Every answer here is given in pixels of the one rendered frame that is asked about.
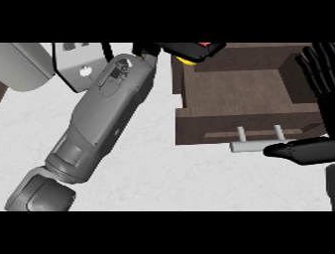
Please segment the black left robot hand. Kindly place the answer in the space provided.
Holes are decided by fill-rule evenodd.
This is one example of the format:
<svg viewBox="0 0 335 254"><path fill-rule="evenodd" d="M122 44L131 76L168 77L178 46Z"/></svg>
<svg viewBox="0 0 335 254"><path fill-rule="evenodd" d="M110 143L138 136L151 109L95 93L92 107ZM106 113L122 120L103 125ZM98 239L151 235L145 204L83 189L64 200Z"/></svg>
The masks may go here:
<svg viewBox="0 0 335 254"><path fill-rule="evenodd" d="M200 63L225 46L225 43L207 43L205 45L202 43L134 43L131 52L138 57L143 55L156 57L160 52L165 52L188 62Z"/></svg>

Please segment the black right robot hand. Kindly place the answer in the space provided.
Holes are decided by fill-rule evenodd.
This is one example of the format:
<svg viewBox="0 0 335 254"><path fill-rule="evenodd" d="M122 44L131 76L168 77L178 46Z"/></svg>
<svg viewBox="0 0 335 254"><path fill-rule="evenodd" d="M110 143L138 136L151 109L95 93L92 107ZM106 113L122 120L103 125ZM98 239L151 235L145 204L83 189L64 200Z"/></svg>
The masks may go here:
<svg viewBox="0 0 335 254"><path fill-rule="evenodd" d="M295 60L317 98L327 136L272 144L262 154L305 166L335 162L335 44L312 43Z"/></svg>

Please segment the yellow and orange cup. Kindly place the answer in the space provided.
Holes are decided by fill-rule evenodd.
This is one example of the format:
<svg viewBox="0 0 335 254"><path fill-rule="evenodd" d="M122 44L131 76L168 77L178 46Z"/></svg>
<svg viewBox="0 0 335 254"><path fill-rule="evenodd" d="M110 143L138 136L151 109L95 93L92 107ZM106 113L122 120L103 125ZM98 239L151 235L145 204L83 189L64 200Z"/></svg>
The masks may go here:
<svg viewBox="0 0 335 254"><path fill-rule="evenodd" d="M184 64L194 65L210 55L212 47L212 43L178 43L175 57Z"/></svg>

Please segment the brown wooden drawer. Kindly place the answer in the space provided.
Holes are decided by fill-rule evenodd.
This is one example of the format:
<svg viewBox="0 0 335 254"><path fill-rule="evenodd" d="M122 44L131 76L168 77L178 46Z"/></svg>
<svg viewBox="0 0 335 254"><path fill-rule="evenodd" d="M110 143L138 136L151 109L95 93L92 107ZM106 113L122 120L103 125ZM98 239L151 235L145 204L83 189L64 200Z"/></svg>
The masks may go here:
<svg viewBox="0 0 335 254"><path fill-rule="evenodd" d="M203 62L171 61L176 117L318 112L295 57L303 43L228 43Z"/></svg>
<svg viewBox="0 0 335 254"><path fill-rule="evenodd" d="M240 140L243 127L247 141L274 140L274 125L286 139L305 139L326 134L317 112L227 115L175 118L175 144L219 144Z"/></svg>

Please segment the brown wooden drawer front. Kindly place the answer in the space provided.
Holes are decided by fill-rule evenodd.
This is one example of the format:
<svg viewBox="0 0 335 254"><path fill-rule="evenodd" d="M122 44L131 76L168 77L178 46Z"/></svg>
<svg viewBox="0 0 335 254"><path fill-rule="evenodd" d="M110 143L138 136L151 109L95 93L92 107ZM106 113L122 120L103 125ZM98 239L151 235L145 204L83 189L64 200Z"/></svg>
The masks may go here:
<svg viewBox="0 0 335 254"><path fill-rule="evenodd" d="M286 139L305 139L326 134L317 112L227 115L175 118L175 144L219 144L240 140L243 127L247 141L274 140L274 125Z"/></svg>

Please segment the pale grey flat panel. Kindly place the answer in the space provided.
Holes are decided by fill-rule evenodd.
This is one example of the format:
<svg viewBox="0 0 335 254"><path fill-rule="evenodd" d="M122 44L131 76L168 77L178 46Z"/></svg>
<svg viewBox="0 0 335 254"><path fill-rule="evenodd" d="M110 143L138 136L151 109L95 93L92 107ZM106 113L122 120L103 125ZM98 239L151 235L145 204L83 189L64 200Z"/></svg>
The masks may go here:
<svg viewBox="0 0 335 254"><path fill-rule="evenodd" d="M107 64L100 43L52 43L55 74L75 93L92 85Z"/></svg>

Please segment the pale grey rounded appliance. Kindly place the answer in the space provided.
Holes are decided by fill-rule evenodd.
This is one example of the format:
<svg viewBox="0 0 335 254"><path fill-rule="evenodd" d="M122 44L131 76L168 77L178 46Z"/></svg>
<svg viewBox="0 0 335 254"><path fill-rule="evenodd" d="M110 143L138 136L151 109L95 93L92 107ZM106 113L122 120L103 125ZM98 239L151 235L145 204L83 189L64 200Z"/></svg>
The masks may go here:
<svg viewBox="0 0 335 254"><path fill-rule="evenodd" d="M0 81L13 90L35 90L52 75L52 58L39 43L0 43Z"/></svg>

